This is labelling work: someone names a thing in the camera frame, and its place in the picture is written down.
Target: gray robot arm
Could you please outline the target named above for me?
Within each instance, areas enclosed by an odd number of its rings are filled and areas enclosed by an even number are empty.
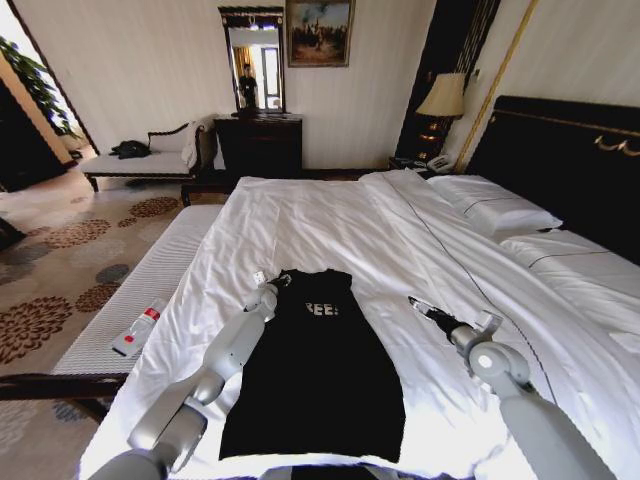
[[[189,460],[207,428],[199,409],[213,402],[225,382],[241,371],[274,316],[284,275],[254,290],[243,312],[225,324],[207,348],[202,366],[190,377],[169,385],[129,435],[129,450],[107,462],[92,480],[136,478],[161,480]]]
[[[500,412],[516,443],[540,480],[615,480],[611,470],[557,405],[529,382],[529,365],[513,348],[494,342],[502,319],[483,312],[479,329],[409,297],[412,306],[447,334],[469,373],[500,398]]]

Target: water bottle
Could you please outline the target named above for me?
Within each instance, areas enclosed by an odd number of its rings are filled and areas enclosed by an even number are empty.
[[[149,338],[151,330],[166,306],[165,300],[156,298],[129,328],[111,342],[111,349],[126,358],[138,353]]]

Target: floor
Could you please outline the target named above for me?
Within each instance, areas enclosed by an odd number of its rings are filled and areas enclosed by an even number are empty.
[[[176,183],[98,182],[94,194],[74,168],[0,193],[0,216],[27,234],[0,252],[0,375],[49,372],[182,207]],[[63,402],[0,402],[2,478],[75,478],[96,426]]]

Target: curtain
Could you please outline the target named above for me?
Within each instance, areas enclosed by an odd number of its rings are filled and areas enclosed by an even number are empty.
[[[256,77],[255,69],[253,68],[253,62],[251,61],[251,51],[249,47],[233,47],[233,61],[236,67],[237,78],[240,79],[244,75],[244,64],[251,65],[251,76]]]

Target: table lamp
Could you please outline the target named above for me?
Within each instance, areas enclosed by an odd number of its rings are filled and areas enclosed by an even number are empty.
[[[464,78],[464,73],[440,73],[416,113],[430,117],[461,117],[464,113]],[[439,153],[444,133],[437,121],[429,124],[427,132],[419,135],[421,143],[424,142],[418,149],[419,160],[428,160],[431,155]]]

